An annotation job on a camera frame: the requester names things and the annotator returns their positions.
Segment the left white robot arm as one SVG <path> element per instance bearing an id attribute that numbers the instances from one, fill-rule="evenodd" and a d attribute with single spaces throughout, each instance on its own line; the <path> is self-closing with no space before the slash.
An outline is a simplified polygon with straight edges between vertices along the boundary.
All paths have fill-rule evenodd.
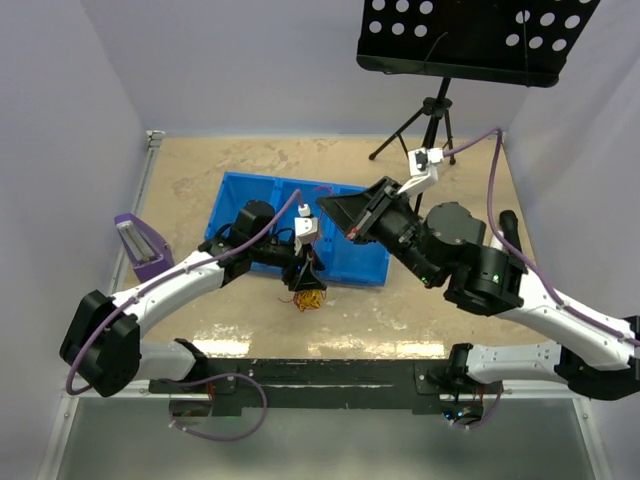
<path id="1" fill-rule="evenodd" d="M 200 390 L 210 374 L 203 352 L 184 339 L 162 344 L 144 337 L 161 320 L 230 284 L 254 264 L 279 269 L 294 294 L 325 290 L 317 275 L 324 265 L 313 248 L 319 218 L 309 205 L 300 205 L 288 238 L 282 240 L 276 226 L 285 212 L 251 200 L 232 223 L 167 271 L 125 291 L 85 295 L 59 351 L 70 367 L 67 393 L 81 394 L 73 385 L 75 377 L 103 397 L 136 380 L 162 380 L 185 392 Z"/>

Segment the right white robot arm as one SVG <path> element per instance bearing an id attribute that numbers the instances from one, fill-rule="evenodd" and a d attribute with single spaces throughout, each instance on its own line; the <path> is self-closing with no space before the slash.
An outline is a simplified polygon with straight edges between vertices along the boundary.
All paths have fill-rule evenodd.
<path id="1" fill-rule="evenodd" d="M 384 177 L 360 193 L 322 196 L 316 204 L 347 240 L 379 243 L 425 287 L 443 288 L 457 308 L 544 336 L 531 345 L 454 346 L 445 369 L 452 390 L 532 380 L 604 401 L 638 392 L 638 318 L 600 314 L 567 296 L 553 300 L 517 252 L 485 244 L 485 223 L 458 203 L 420 216 L 399 183 Z"/>

